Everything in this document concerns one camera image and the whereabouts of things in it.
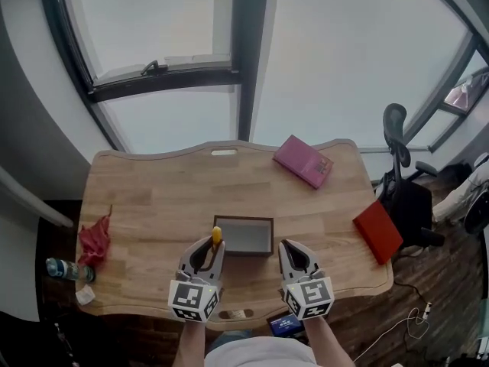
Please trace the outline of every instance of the red cloth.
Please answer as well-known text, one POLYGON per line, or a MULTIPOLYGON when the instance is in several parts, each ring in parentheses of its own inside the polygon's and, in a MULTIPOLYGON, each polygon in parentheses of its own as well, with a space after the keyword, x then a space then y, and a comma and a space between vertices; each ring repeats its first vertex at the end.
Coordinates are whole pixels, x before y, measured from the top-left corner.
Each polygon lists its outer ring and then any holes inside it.
POLYGON ((83 248, 82 256, 78 260, 79 264, 97 267, 104 262, 108 251, 108 245, 110 244, 108 224, 110 222, 111 213, 112 208, 108 215, 100 218, 97 223, 88 229, 82 226, 82 230, 78 235, 83 248))

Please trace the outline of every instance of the red book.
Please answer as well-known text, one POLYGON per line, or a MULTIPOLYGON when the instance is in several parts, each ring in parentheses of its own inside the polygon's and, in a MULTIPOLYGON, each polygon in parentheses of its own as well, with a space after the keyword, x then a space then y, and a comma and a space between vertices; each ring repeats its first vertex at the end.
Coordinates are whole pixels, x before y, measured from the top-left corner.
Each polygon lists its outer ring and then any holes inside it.
POLYGON ((294 135, 275 152, 274 160, 316 189, 325 181, 333 165, 326 156, 294 135))
POLYGON ((380 265, 389 261, 392 254, 403 243, 396 226, 378 200, 375 200, 364 212, 354 218, 353 223, 370 246, 380 265))

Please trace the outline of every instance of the water bottle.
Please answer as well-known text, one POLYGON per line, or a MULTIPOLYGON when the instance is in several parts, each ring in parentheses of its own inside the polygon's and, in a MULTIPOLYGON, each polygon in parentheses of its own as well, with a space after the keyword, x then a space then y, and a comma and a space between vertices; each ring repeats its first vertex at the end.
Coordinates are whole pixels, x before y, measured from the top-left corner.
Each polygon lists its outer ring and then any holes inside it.
POLYGON ((88 265, 78 265, 75 262, 48 258, 46 269, 52 278, 65 278, 68 280, 81 280, 91 283, 95 280, 95 272, 88 265))

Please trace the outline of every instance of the purple book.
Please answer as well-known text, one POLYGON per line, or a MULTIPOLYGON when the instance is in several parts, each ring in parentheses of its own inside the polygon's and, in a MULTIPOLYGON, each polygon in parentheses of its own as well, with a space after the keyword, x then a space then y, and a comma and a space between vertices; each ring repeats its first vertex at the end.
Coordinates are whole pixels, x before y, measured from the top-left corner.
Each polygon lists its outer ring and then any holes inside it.
POLYGON ((275 152, 274 160, 316 189, 325 181, 333 165, 326 156, 294 135, 275 152))

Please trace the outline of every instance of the wooden table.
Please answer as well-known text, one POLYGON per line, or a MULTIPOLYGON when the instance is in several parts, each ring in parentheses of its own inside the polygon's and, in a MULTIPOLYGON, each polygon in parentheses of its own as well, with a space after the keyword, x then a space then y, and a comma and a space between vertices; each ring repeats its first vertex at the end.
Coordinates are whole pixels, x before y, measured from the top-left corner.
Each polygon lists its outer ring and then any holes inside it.
POLYGON ((374 201, 355 143, 334 140, 316 149, 335 162, 318 190, 272 161, 277 148, 243 141, 168 154, 98 153, 86 183, 80 227, 93 225, 112 205, 111 246, 92 285, 96 299, 82 310, 173 318, 167 307, 170 280, 185 249, 210 235, 215 215, 274 218, 274 255, 225 258, 225 292, 210 329, 257 327, 285 311, 277 292, 277 247, 284 238, 317 253, 337 299, 388 290, 390 262, 377 264, 352 222, 374 201), (237 152, 211 154, 228 148, 237 152), (222 311, 244 309, 247 318, 222 318, 222 311))

